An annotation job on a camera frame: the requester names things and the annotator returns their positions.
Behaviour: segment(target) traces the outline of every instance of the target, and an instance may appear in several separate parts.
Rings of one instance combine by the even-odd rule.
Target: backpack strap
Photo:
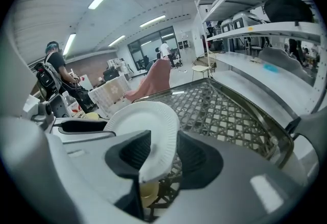
[[[50,58],[50,56],[51,56],[53,53],[54,53],[54,52],[52,52],[52,53],[48,54],[48,56],[46,57],[46,60],[45,60],[45,62],[44,62],[44,63],[46,63],[46,62],[48,61],[48,59]]]

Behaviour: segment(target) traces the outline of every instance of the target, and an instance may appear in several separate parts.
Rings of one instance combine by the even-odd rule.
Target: white paper plate
[[[139,170],[139,182],[159,180],[171,170],[176,155],[179,119],[175,111],[160,102],[139,102],[118,111],[104,130],[117,136],[140,130],[151,131],[151,151]]]

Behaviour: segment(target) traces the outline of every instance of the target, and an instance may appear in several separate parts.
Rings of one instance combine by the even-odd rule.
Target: pink chair
[[[164,91],[170,88],[170,62],[167,59],[157,60],[149,70],[148,75],[143,78],[136,91],[127,91],[124,97],[131,102],[136,99]]]

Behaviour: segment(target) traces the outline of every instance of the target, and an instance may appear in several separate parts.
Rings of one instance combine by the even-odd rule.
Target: blue object on shelf
[[[264,64],[264,68],[272,72],[278,72],[277,67],[271,64]]]

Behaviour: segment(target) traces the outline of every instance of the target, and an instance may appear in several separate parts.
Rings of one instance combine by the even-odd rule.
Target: black t-shirt
[[[60,53],[52,53],[51,56],[48,59],[48,62],[52,64],[52,66],[57,71],[57,73],[59,73],[59,68],[61,66],[66,66],[65,61],[64,61],[64,59],[63,59],[63,57],[62,57],[62,55]],[[61,80],[65,84],[68,84],[68,85],[70,84],[69,82],[65,81],[62,77],[61,77]]]

